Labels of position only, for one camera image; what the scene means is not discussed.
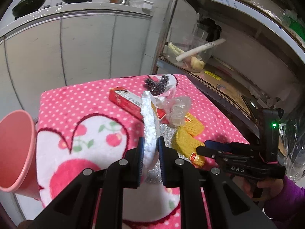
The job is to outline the person's right hand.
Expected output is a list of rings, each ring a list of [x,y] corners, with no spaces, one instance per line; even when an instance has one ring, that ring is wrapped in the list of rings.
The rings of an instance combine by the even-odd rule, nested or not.
[[[268,191],[268,197],[273,198],[277,195],[279,195],[284,187],[283,179],[272,179],[267,178],[262,181],[258,181],[257,183],[249,182],[245,178],[241,177],[241,189],[244,191],[244,193],[252,198],[254,195],[254,190],[256,188],[258,189],[267,189]]]

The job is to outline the purple sleeve forearm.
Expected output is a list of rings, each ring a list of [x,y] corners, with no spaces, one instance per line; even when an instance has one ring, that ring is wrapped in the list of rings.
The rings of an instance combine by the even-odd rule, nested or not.
[[[304,228],[304,188],[288,177],[283,182],[281,193],[265,202],[264,212],[277,228]]]

